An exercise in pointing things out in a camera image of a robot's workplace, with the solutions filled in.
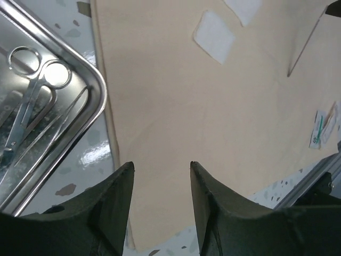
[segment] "metal rod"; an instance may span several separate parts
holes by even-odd
[[[290,77],[291,73],[294,71],[294,68],[296,67],[296,65],[297,65],[297,63],[298,63],[298,61],[299,61],[299,59],[301,58],[302,53],[304,52],[305,48],[307,47],[307,44],[308,44],[308,42],[310,41],[310,38],[312,37],[313,33],[315,32],[316,27],[318,26],[318,24],[319,24],[319,22],[320,22],[322,16],[323,16],[324,13],[326,12],[327,8],[328,8],[328,5],[326,6],[326,8],[324,8],[322,14],[320,15],[319,19],[317,20],[317,22],[316,22],[316,24],[315,24],[313,30],[311,31],[311,33],[310,33],[310,35],[309,35],[309,37],[308,37],[307,42],[305,42],[305,44],[304,44],[304,46],[303,46],[303,49],[301,50],[301,52],[300,52],[300,54],[299,54],[297,60],[295,61],[295,64],[294,64],[293,68],[292,68],[292,69],[289,68],[288,77]]]

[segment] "brown spot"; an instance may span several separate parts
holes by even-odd
[[[91,18],[91,9],[89,3],[77,2],[78,12]]]
[[[74,20],[74,22],[73,22],[77,27],[79,27],[79,23],[78,23],[78,21],[77,20]]]
[[[61,188],[60,190],[58,190],[55,195],[56,196],[69,196],[71,195],[73,192],[75,192],[76,189],[76,185],[75,184],[68,184],[67,186]]]
[[[154,250],[151,253],[148,254],[148,256],[153,256],[155,254],[157,254],[160,250]]]

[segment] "stainless steel tray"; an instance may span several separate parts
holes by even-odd
[[[39,118],[36,120],[33,131],[20,146],[20,152],[15,161],[49,122],[63,113],[80,91],[85,86],[87,87],[87,92],[82,95],[70,112],[61,135],[53,147],[47,150],[48,143],[54,136],[53,129],[51,129],[23,159],[16,163],[12,170],[15,173],[15,179],[0,187],[0,198],[3,199],[0,202],[0,211],[17,216],[39,191],[67,152],[104,110],[107,91],[105,82],[97,69],[47,29],[21,3],[13,0],[0,0],[0,35],[0,98],[2,99],[13,91],[16,92],[17,97],[23,94],[28,86],[28,80],[15,74],[6,64],[6,55],[14,47],[25,45],[35,48],[44,57],[62,59],[72,70],[72,80],[69,86],[56,91],[50,91],[44,87],[41,89],[35,106],[35,114]],[[15,113],[16,110],[0,127],[0,152],[6,142]]]

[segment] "table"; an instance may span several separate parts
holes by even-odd
[[[78,1],[78,4],[76,0],[22,2],[89,62],[96,65],[89,0],[83,0],[83,3]],[[315,164],[275,182],[251,195],[249,199],[274,208],[314,166]],[[42,213],[52,205],[65,202],[101,182],[114,170],[105,117],[102,114],[34,197],[23,215]],[[142,253],[137,253],[125,245],[124,256],[134,255],[199,255],[195,226],[187,227],[164,244]]]

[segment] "scissors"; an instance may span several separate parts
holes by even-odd
[[[14,55],[19,51],[28,51],[35,55],[39,62],[37,70],[26,74],[13,65],[12,59],[15,59]],[[51,84],[45,77],[46,68],[55,63],[63,65],[68,72],[66,81],[60,85]],[[13,126],[5,144],[5,148],[3,150],[3,157],[0,161],[0,174],[3,174],[2,172],[6,172],[13,163],[16,152],[25,137],[28,122],[38,99],[40,88],[45,85],[51,90],[59,90],[68,86],[72,79],[72,72],[64,61],[59,59],[43,61],[41,54],[36,49],[27,46],[19,46],[14,48],[7,56],[7,64],[10,70],[14,71],[17,75],[29,79],[29,84],[26,92],[22,96],[17,116],[14,120]]]

